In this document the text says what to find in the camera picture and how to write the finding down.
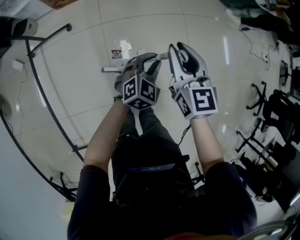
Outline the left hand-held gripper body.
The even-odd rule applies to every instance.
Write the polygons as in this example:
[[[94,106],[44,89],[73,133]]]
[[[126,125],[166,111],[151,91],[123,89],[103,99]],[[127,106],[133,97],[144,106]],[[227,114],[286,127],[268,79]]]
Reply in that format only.
[[[136,75],[119,75],[115,79],[115,89],[122,102],[134,109],[144,110],[157,103],[160,88],[147,79],[146,71]]]

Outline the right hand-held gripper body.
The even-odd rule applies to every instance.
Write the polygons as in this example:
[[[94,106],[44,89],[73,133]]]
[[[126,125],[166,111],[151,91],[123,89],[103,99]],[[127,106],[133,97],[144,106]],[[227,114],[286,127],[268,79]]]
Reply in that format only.
[[[205,118],[218,112],[216,88],[207,76],[175,81],[169,90],[186,120]]]

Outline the white broom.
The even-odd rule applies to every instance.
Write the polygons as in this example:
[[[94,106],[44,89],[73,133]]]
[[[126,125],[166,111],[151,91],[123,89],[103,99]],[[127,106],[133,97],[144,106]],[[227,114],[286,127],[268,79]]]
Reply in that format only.
[[[167,60],[168,53],[154,54],[154,57],[150,57],[144,61],[145,62],[153,62],[157,60]],[[126,68],[126,64],[117,67],[103,67],[101,68],[101,72],[103,73],[122,73],[122,71]]]

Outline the person's right forearm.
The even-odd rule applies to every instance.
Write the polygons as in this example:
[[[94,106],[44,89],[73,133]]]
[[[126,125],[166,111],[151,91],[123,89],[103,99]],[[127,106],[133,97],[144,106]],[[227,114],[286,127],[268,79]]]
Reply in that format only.
[[[190,121],[194,142],[203,174],[215,164],[224,162],[223,150],[206,118]]]

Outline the person's left forearm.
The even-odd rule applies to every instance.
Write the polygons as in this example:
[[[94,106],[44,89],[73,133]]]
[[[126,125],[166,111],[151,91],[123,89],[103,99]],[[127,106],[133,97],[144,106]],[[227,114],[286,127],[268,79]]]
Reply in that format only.
[[[108,173],[108,165],[127,113],[128,107],[121,100],[116,100],[88,144],[84,166],[96,166]]]

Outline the person's left leg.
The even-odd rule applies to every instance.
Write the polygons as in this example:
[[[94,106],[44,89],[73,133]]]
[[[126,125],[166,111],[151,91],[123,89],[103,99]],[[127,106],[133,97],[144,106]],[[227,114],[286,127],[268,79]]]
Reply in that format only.
[[[116,164],[117,162],[121,162],[122,159],[129,158],[134,153],[134,144],[137,143],[138,138],[139,134],[136,130],[135,116],[129,110],[115,144],[112,163]]]

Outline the person's leg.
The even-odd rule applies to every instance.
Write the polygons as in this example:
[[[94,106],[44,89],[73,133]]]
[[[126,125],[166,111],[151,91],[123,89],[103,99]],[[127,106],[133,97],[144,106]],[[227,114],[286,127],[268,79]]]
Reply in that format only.
[[[139,121],[143,132],[141,138],[145,140],[158,157],[172,163],[185,163],[189,160],[188,155],[181,153],[179,145],[172,139],[152,108],[140,111]]]
[[[121,162],[122,159],[129,158],[134,153],[134,144],[137,143],[138,138],[139,134],[136,130],[135,116],[129,110],[115,144],[112,163],[116,164],[117,162]]]

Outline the person's right leg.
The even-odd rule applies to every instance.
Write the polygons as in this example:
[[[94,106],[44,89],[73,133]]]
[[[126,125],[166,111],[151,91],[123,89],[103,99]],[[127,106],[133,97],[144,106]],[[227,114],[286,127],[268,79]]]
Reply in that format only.
[[[181,153],[179,145],[172,139],[152,108],[140,111],[139,121],[143,132],[141,138],[145,140],[158,157],[172,163],[185,163],[189,160],[188,155]]]

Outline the black chest-mounted device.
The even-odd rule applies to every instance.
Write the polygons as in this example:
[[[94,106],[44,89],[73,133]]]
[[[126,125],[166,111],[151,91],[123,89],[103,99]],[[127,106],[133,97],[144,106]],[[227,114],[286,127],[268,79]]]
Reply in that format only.
[[[167,164],[167,165],[158,165],[151,167],[142,167],[142,168],[131,168],[128,169],[129,173],[150,173],[150,172],[160,172],[171,170],[175,167],[175,164]]]

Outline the black office chair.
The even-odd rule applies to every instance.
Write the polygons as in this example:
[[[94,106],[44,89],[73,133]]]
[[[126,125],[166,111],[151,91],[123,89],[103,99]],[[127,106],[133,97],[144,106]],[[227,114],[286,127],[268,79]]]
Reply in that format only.
[[[252,106],[247,105],[246,109],[258,108],[253,115],[257,117],[262,112],[266,126],[275,127],[280,132],[292,132],[297,124],[295,112],[300,110],[300,105],[293,103],[287,93],[277,89],[269,97],[266,97],[266,82],[262,81],[261,84],[263,91],[260,91],[256,84],[251,84],[259,99]]]

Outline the brown printed cardboard box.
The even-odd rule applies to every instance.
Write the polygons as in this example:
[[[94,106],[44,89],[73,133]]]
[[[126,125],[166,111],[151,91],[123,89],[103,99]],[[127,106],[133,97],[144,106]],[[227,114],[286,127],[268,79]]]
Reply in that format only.
[[[48,5],[52,9],[61,9],[69,4],[72,4],[78,0],[40,0],[42,3]]]

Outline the white floor appliance dark opening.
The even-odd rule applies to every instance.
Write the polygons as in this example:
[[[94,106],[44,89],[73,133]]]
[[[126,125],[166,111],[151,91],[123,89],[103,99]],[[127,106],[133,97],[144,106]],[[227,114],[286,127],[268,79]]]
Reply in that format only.
[[[34,36],[38,30],[38,23],[29,18],[9,18],[0,16],[0,49],[11,46],[10,40],[1,40],[9,36]]]

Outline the person's dark shirt torso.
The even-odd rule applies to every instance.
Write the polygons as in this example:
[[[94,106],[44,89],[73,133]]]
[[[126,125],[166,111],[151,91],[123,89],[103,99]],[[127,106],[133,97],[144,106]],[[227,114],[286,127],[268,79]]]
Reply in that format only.
[[[219,162],[195,189],[185,164],[158,172],[107,172],[87,165],[80,174],[68,240],[162,240],[179,233],[242,236],[257,213],[234,165]]]

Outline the white cabinet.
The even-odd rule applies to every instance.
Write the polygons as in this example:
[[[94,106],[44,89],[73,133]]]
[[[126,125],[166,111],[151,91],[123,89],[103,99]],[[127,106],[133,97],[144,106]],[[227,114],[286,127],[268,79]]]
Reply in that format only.
[[[37,20],[52,8],[41,0],[0,0],[0,16]]]

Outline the grey table with black frame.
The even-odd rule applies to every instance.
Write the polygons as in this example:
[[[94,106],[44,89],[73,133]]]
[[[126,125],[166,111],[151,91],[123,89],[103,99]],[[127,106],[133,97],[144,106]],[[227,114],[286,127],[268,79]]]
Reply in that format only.
[[[18,36],[20,71],[0,84],[0,224],[2,237],[55,239],[74,202],[83,150],[71,115],[82,103],[81,81],[71,67],[75,47],[54,48],[72,34],[65,24],[47,37]],[[9,142],[16,159],[5,160]]]

